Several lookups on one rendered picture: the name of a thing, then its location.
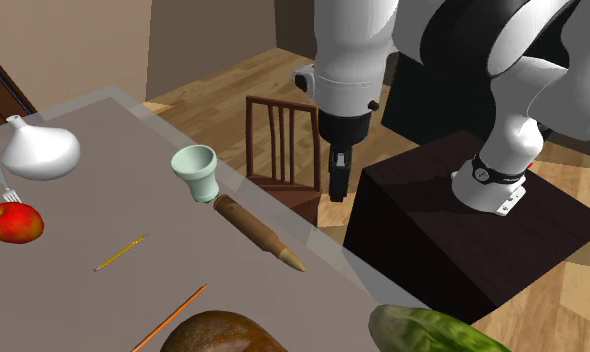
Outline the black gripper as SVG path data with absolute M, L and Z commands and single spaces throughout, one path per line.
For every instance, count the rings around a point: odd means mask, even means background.
M 320 110 L 318 117 L 320 136 L 330 144 L 328 161 L 330 201 L 342 202 L 347 196 L 352 148 L 366 138 L 371 113 L 341 117 Z

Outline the brown wooden chair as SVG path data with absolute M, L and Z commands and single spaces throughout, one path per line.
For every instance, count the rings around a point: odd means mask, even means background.
M 253 105 L 267 108 L 270 131 L 271 176 L 254 172 Z M 290 103 L 257 96 L 246 97 L 245 149 L 246 177 L 269 193 L 290 210 L 313 226 L 318 225 L 318 207 L 321 200 L 321 159 L 318 109 L 312 105 Z M 295 113 L 310 116 L 313 143 L 313 185 L 295 182 Z

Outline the dark robot stand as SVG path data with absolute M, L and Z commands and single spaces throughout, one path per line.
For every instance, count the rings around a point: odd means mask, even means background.
M 345 247 L 431 309 L 472 324 L 590 241 L 590 208 L 532 172 L 505 216 L 458 201 L 482 146 L 460 131 L 363 169 Z

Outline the brown bullet-shaped pepper mill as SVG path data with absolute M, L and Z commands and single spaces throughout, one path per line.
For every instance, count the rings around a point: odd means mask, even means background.
M 218 196 L 213 208 L 262 251 L 271 253 L 291 268 L 300 272 L 306 269 L 297 256 L 284 245 L 277 234 L 247 211 L 230 196 Z

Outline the black cabinet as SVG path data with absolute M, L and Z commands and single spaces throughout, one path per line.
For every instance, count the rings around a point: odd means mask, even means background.
M 399 53 L 381 124 L 416 144 L 460 130 L 485 140 L 494 125 L 490 88 L 448 82 Z

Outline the pale green cup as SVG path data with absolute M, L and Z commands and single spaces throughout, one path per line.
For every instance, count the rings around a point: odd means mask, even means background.
M 184 147 L 171 159 L 174 174 L 186 183 L 193 199 L 202 203 L 209 203 L 219 195 L 217 164 L 214 150 L 201 144 Z

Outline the green cucumber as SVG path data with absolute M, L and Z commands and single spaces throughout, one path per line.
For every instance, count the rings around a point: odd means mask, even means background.
M 379 305 L 368 329 L 380 352 L 511 352 L 463 321 L 425 308 Z

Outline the brown bread loaf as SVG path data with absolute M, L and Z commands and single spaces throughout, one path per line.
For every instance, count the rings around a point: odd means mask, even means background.
M 159 352 L 288 352 L 271 334 L 246 316 L 204 311 L 180 323 Z

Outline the orange pencil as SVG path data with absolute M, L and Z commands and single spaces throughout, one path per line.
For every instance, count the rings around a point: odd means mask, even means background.
M 165 328 L 178 314 L 180 314 L 192 301 L 194 301 L 208 286 L 206 283 L 187 298 L 179 307 L 169 314 L 158 326 L 156 326 L 148 335 L 146 335 L 130 352 L 139 352 L 152 338 L 154 338 L 163 328 Z

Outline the yellow pencil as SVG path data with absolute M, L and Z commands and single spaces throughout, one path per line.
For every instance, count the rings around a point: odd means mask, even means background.
M 126 252 L 128 252 L 129 250 L 131 250 L 133 247 L 135 247 L 136 245 L 138 245 L 139 243 L 141 243 L 143 240 L 145 240 L 148 236 L 149 236 L 148 233 L 141 235 L 140 237 L 138 237 L 137 239 L 135 239 L 134 241 L 132 241 L 131 243 L 129 243 L 128 245 L 126 245 L 124 248 L 120 249 L 114 255 L 112 255 L 111 257 L 107 258 L 102 263 L 100 263 L 97 267 L 93 268 L 92 271 L 93 272 L 98 272 L 98 271 L 102 270 L 103 268 L 105 268 L 106 266 L 110 265 L 112 262 L 114 262 L 120 256 L 122 256 L 123 254 L 125 254 Z

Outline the white squat vase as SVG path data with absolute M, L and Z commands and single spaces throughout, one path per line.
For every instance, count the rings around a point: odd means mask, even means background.
M 19 115 L 8 117 L 6 122 L 14 133 L 1 152 L 1 163 L 12 174 L 49 181 L 69 174 L 77 166 L 81 148 L 70 131 L 29 125 Z

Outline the red apple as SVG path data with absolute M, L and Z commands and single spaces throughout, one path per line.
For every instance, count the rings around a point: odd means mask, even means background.
M 43 219 L 30 205 L 0 203 L 0 241 L 25 244 L 39 238 L 43 231 Z

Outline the silver fork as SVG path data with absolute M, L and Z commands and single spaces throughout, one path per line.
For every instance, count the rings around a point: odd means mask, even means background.
M 5 176 L 4 176 L 4 172 L 1 168 L 0 168 L 0 184 L 5 189 L 5 192 L 3 193 L 3 199 L 6 202 L 17 202 L 17 203 L 22 202 L 22 200 L 18 196 L 17 192 L 8 185 L 8 183 L 5 179 Z

